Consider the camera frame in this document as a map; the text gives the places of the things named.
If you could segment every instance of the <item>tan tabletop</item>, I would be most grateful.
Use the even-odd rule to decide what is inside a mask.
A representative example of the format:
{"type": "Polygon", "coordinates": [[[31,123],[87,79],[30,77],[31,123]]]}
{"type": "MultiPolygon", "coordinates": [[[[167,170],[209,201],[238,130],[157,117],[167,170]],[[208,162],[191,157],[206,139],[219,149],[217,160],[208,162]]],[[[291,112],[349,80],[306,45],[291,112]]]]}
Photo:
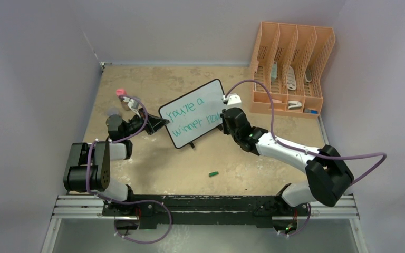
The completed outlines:
{"type": "MultiPolygon", "coordinates": [[[[108,136],[107,109],[117,107],[125,120],[134,113],[124,111],[115,95],[124,88],[139,97],[153,115],[171,100],[213,80],[220,79],[224,91],[250,78],[245,67],[129,67],[107,66],[86,130],[84,141],[108,136]]],[[[271,116],[250,113],[250,83],[234,90],[253,126],[270,128],[271,116]]],[[[276,116],[275,133],[284,139],[322,147],[317,120],[276,116]]],[[[244,152],[229,135],[215,129],[189,145],[176,149],[165,128],[153,135],[144,131],[131,139],[131,159],[111,162],[111,177],[130,185],[135,194],[271,195],[289,182],[306,180],[298,169],[275,159],[244,152]],[[219,175],[209,177],[208,173],[219,175]]]]}

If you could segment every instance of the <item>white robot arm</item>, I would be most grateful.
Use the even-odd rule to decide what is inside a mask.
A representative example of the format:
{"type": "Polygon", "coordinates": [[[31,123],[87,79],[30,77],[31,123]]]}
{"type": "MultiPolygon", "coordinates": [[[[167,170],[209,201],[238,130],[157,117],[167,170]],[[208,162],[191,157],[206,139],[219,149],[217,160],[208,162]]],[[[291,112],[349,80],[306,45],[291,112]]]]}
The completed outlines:
{"type": "Polygon", "coordinates": [[[325,160],[308,154],[311,151],[340,156],[332,146],[326,145],[322,149],[307,147],[277,137],[280,142],[305,152],[286,148],[276,143],[267,130],[250,125],[240,108],[241,99],[237,94],[223,96],[223,102],[227,104],[227,109],[221,114],[223,131],[230,134],[244,151],[277,159],[307,174],[307,181],[287,184],[279,192],[278,197],[287,205],[295,207],[302,203],[319,201],[332,207],[353,182],[353,174],[343,161],[325,160]]]}

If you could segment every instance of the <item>small whiteboard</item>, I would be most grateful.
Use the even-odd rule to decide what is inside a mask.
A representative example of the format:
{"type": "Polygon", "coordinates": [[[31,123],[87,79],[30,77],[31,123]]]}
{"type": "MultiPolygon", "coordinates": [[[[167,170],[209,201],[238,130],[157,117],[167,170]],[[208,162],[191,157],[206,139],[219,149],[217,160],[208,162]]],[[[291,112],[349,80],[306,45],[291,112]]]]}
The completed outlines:
{"type": "Polygon", "coordinates": [[[222,124],[223,96],[221,81],[215,79],[159,108],[170,121],[166,128],[177,149],[222,124]]]}

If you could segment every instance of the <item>white wall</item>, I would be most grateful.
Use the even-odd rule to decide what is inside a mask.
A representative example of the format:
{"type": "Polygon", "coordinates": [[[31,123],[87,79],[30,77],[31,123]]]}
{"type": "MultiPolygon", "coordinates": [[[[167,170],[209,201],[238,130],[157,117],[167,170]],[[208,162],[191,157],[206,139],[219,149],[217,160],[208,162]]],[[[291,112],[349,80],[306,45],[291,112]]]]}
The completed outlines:
{"type": "MultiPolygon", "coordinates": [[[[371,252],[405,252],[405,1],[348,0],[322,115],[342,155],[386,151],[354,191],[371,252]]],[[[356,176],[375,160],[350,162],[356,176]]]]}
{"type": "Polygon", "coordinates": [[[0,0],[0,252],[39,252],[99,64],[65,0],[0,0]]]}
{"type": "Polygon", "coordinates": [[[100,61],[247,65],[260,21],[331,25],[345,0],[70,0],[100,61]]]}

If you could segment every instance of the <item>orange desk organizer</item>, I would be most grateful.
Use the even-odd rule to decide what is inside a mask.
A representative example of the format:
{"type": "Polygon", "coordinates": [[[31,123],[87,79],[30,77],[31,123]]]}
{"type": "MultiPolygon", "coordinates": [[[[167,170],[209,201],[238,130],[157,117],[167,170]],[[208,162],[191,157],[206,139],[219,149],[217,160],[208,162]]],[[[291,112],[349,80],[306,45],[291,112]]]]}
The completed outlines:
{"type": "MultiPolygon", "coordinates": [[[[261,22],[250,61],[250,73],[254,80],[262,82],[271,92],[276,115],[316,119],[322,108],[321,75],[335,42],[329,27],[292,25],[261,22]],[[277,63],[277,79],[271,82],[271,70],[277,63]],[[297,89],[286,87],[290,66],[294,69],[297,89]],[[310,69],[312,80],[304,84],[305,70],[310,69]],[[302,107],[288,110],[288,101],[299,101],[302,107]],[[317,114],[304,113],[304,109],[317,114]]],[[[260,85],[252,87],[251,112],[271,113],[271,104],[260,85]]]]}

